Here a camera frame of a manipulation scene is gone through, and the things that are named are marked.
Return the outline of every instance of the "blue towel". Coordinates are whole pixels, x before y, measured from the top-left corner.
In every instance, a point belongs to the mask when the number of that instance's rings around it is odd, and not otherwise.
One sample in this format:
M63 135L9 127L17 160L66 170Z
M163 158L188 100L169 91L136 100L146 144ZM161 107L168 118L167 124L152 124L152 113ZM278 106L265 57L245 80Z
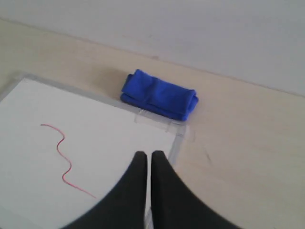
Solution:
M133 75L128 75L122 88L121 100L181 121L187 120L198 103L195 90L162 81L139 69Z

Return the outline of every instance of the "red line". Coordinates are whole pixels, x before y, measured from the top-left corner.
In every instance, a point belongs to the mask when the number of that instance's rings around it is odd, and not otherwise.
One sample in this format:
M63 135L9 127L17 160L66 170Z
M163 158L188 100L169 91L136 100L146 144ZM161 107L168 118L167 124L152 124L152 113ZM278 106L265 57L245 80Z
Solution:
M51 128L53 128L54 130L57 130L57 131L62 135L62 140L60 140L60 141L57 143L56 149L57 149L57 152L58 152L58 153L59 153L59 154L69 163L69 165L70 165L69 169L68 169L66 172L64 172L64 174L61 176L63 182L65 182L67 185L72 186L73 188L78 189L79 191L82 191L82 192L84 192L84 193L87 193L88 195L92 196L93 198L96 198L96 197L95 197L94 195L92 195L90 192L87 192L86 190L84 190L84 189L82 189L82 188L80 188L80 187L78 187L78 186L76 186L76 185L73 185L73 184L69 183L69 182L66 181L66 179L65 179L65 175L66 175L67 173L69 173L69 171L72 169L72 162L71 162L67 157L65 157L65 155L63 155L62 152L59 150L59 145L65 140L65 134L64 134L60 129L58 129L58 128L54 127L54 126L51 126L51 125L49 125L49 124L41 124L41 126L48 126L48 127L51 127Z

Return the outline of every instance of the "light wood surface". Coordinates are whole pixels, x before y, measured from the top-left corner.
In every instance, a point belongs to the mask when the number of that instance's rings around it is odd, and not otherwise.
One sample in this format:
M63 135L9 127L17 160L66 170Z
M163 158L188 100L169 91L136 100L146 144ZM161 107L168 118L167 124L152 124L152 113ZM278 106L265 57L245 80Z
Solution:
M21 70L118 99L136 68L196 89L183 181L245 229L305 227L305 98L11 22L0 31L0 89Z

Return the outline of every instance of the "red wavy line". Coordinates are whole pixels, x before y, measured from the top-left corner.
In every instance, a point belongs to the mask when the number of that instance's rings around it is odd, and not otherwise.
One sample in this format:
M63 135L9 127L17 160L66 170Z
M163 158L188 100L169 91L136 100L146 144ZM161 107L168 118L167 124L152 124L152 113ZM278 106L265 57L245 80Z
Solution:
M57 130L57 131L62 135L62 140L60 140L60 141L57 143L56 149L57 149L57 152L58 152L58 153L59 153L59 154L69 163L69 165L70 165L69 169L68 169L66 172L64 172L64 174L61 176L63 182L65 182L67 185L72 186L73 188L78 189L79 191L82 191L82 192L84 192L84 193L86 193L86 194L92 196L93 198L96 198L96 197L95 197L94 195L92 195L90 192L87 192L86 190L84 190L84 189L82 189L82 188L80 188L80 187L78 187L78 186L76 186L76 185L73 185L73 184L69 183L69 182L66 181L66 179L65 179L65 175L66 175L67 173L69 173L69 171L72 169L72 162L71 162L67 157L65 157L65 155L63 155L62 152L59 150L59 145L65 140L65 134L64 134L60 129L58 129L58 128L52 126L52 125L49 125L49 124L41 124L41 126L48 126L48 127L51 127L51 128L53 128L54 130Z

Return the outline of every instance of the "white wall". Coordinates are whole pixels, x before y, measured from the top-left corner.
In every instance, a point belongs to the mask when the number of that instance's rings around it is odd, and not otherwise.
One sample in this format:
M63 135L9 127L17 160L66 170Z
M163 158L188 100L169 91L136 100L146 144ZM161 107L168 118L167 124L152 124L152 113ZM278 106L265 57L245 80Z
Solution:
M305 95L304 0L0 0L0 17Z

